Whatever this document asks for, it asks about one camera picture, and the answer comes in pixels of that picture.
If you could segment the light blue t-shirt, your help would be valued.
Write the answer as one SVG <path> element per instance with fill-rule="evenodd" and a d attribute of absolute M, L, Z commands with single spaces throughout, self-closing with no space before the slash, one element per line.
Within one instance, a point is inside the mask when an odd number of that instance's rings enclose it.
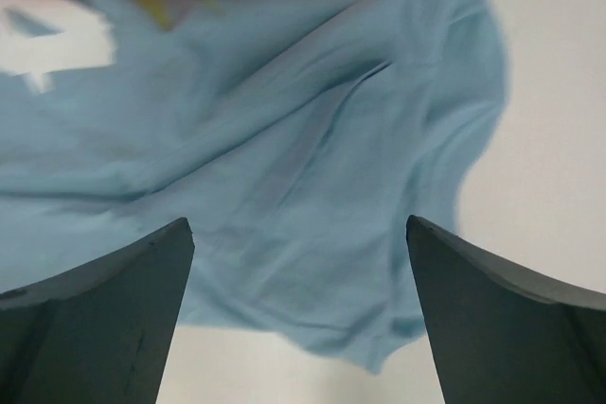
<path fill-rule="evenodd" d="M 378 373 L 424 332 L 405 224 L 456 227 L 507 94 L 490 0 L 1 0 L 1 287 L 178 218 L 179 320 Z"/>

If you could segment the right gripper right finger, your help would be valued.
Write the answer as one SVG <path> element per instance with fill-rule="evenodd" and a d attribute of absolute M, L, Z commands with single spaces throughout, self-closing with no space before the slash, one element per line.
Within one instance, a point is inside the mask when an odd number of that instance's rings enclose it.
<path fill-rule="evenodd" d="M 421 217 L 408 219 L 406 240 L 445 402 L 604 402 L 604 294 Z"/>

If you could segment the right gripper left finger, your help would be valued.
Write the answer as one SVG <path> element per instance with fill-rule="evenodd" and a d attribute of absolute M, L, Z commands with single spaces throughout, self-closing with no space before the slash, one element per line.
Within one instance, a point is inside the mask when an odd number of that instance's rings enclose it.
<path fill-rule="evenodd" d="M 155 402 L 193 254 L 189 224 L 180 218 L 2 293 L 2 402 Z"/>

